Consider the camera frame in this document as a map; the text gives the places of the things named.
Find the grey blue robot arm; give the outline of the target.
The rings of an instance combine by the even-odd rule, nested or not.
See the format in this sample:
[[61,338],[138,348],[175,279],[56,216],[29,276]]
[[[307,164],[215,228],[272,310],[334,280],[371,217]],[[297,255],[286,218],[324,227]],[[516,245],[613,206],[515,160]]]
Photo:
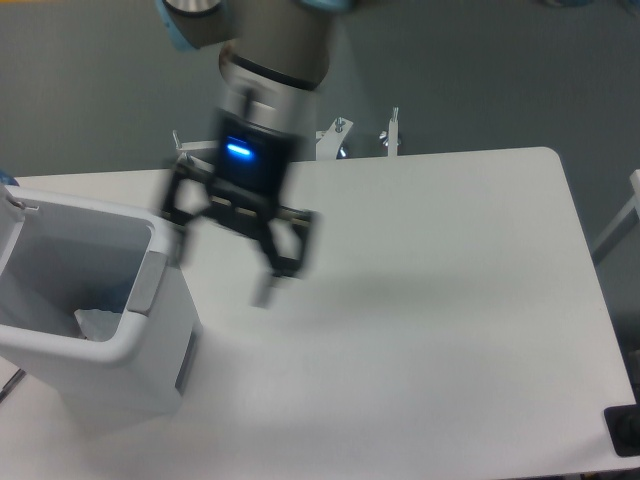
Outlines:
[[269,266],[256,302],[266,306],[283,278],[303,270],[317,214],[285,206],[290,165],[307,142],[302,121],[329,68],[337,16],[355,1],[159,1],[159,16],[180,50],[226,43],[226,75],[216,111],[216,145],[198,159],[176,147],[159,208],[178,233],[183,258],[199,218],[253,240]]

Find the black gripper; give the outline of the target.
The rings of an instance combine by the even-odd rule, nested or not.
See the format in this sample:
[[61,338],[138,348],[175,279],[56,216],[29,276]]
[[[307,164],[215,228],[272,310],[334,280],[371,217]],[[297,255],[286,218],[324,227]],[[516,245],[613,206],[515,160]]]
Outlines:
[[[177,158],[164,187],[158,216],[175,234],[172,261],[182,265],[188,258],[191,227],[200,219],[252,238],[269,266],[258,288],[255,305],[266,308],[272,290],[281,279],[297,278],[306,265],[318,213],[281,207],[280,197],[288,168],[298,153],[300,137],[259,126],[228,112],[218,124],[220,146],[208,162]],[[191,212],[179,206],[179,193],[195,183],[207,194],[207,203]],[[287,226],[295,240],[295,253],[282,254],[271,228],[273,222]]]

